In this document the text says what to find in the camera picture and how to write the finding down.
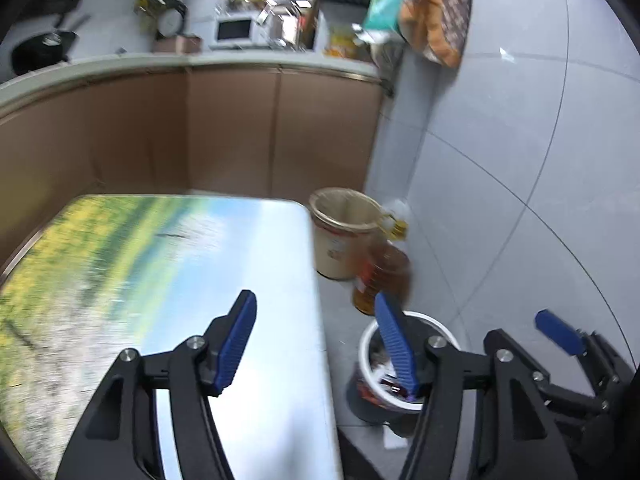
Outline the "white rimmed trash bin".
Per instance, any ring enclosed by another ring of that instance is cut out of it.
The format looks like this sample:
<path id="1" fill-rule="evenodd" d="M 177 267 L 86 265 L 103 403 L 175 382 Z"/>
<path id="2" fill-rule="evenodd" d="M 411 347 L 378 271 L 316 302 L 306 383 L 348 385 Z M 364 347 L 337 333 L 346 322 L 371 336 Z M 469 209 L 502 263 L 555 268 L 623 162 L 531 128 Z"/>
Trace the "white rimmed trash bin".
<path id="1" fill-rule="evenodd" d="M 376 321 L 360 336 L 346 401 L 352 414 L 376 426 L 413 424 L 422 410 L 423 400 L 415 399 L 399 382 Z"/>

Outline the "beige lined trash bucket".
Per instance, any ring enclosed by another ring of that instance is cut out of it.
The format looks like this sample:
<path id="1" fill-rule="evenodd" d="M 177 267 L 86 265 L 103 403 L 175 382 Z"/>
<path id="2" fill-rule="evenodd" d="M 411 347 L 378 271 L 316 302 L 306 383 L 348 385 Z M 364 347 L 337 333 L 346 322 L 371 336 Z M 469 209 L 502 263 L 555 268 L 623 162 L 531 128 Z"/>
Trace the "beige lined trash bucket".
<path id="1" fill-rule="evenodd" d="M 383 217 L 381 205 L 350 188 L 320 188 L 309 197 L 314 267 L 330 280 L 351 280 Z"/>

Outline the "brown kitchen base cabinets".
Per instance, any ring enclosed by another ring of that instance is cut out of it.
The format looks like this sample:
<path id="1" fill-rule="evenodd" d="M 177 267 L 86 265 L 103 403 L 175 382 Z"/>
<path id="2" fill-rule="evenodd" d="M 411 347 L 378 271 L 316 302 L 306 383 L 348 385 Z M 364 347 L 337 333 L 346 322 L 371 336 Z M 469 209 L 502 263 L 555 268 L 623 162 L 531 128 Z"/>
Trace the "brown kitchen base cabinets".
<path id="1" fill-rule="evenodd" d="M 1 93 L 1 255 L 91 192 L 361 190 L 382 86 L 275 65 L 120 70 Z"/>

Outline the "chrome kitchen faucet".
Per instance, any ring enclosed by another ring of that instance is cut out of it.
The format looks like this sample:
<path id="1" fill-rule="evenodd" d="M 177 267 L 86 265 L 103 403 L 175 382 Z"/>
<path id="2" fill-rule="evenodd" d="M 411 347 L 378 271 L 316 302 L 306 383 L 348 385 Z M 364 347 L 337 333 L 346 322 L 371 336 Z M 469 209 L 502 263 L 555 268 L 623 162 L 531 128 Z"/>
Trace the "chrome kitchen faucet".
<path id="1" fill-rule="evenodd" d="M 309 16 L 295 0 L 269 0 L 255 18 L 258 42 L 272 50 L 308 50 Z"/>

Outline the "landscape print folding table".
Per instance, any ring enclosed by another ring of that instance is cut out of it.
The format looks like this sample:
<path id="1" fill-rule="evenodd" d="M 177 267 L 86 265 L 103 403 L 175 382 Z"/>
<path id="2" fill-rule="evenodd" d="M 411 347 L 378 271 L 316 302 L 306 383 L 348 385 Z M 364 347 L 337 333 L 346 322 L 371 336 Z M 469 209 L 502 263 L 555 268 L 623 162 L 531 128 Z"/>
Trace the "landscape print folding table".
<path id="1" fill-rule="evenodd" d="M 169 351 L 244 289 L 256 323 L 212 402 L 233 474 L 341 478 L 309 212 L 206 195 L 81 197 L 18 256 L 1 287 L 1 421 L 34 473 L 55 475 L 122 349 Z"/>

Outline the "amber cooking oil bottle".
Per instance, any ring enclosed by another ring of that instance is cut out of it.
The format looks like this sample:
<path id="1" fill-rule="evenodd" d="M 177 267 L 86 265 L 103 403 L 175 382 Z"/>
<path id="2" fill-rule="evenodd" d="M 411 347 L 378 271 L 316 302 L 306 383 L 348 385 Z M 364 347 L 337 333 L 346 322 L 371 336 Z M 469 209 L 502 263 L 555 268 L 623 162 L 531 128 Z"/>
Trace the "amber cooking oil bottle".
<path id="1" fill-rule="evenodd" d="M 361 313 L 374 315 L 379 292 L 391 296 L 401 307 L 407 302 L 412 281 L 408 234 L 408 208 L 401 200 L 394 200 L 383 208 L 354 283 L 352 304 Z"/>

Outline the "orange patterned apron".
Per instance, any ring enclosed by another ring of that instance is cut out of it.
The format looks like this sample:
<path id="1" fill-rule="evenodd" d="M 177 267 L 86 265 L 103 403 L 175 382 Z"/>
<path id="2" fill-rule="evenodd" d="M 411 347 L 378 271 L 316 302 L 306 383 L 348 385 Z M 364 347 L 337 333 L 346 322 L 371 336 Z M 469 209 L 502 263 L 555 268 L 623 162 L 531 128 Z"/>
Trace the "orange patterned apron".
<path id="1" fill-rule="evenodd" d="M 402 0 L 401 36 L 429 61 L 456 70 L 471 21 L 472 0 Z"/>

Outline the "yellow seasoning package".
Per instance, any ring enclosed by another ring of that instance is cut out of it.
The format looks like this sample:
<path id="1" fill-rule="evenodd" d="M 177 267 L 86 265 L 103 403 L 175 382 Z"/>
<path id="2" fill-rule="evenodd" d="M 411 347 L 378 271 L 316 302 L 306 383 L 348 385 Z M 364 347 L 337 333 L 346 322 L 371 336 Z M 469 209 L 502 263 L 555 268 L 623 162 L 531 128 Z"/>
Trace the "yellow seasoning package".
<path id="1" fill-rule="evenodd" d="M 330 27 L 323 54 L 331 58 L 359 60 L 361 52 L 355 32 L 351 28 Z"/>

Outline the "green plastic bag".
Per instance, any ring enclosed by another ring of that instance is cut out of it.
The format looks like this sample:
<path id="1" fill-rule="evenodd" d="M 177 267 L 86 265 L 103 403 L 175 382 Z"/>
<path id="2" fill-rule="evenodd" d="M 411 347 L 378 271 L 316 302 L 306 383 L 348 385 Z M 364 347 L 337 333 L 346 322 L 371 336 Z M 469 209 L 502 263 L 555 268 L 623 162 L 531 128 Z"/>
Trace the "green plastic bag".
<path id="1" fill-rule="evenodd" d="M 398 32 L 398 15 L 403 1 L 370 0 L 362 28 L 380 32 Z"/>

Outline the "black frying wok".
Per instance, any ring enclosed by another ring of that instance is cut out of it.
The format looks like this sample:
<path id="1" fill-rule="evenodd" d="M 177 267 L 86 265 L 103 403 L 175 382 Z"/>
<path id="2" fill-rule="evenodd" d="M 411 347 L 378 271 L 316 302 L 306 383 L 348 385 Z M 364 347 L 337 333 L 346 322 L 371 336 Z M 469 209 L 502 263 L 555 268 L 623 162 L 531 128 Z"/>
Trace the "black frying wok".
<path id="1" fill-rule="evenodd" d="M 64 27 L 66 13 L 62 13 L 50 32 L 22 41 L 11 52 L 13 73 L 16 76 L 23 76 L 58 63 L 68 62 L 70 49 L 78 39 L 78 29 L 90 18 L 89 13 L 82 14 L 70 26 Z"/>

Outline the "white microwave oven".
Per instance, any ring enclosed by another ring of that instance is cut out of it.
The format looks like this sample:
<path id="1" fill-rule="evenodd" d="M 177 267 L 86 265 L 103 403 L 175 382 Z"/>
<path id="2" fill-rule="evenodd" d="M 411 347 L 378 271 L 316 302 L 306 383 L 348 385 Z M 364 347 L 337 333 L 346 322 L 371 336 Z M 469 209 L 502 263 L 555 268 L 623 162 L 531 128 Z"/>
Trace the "white microwave oven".
<path id="1" fill-rule="evenodd" d="M 262 22 L 257 14 L 222 16 L 215 22 L 209 47 L 268 47 L 276 40 L 279 30 L 279 22 L 272 16 Z"/>

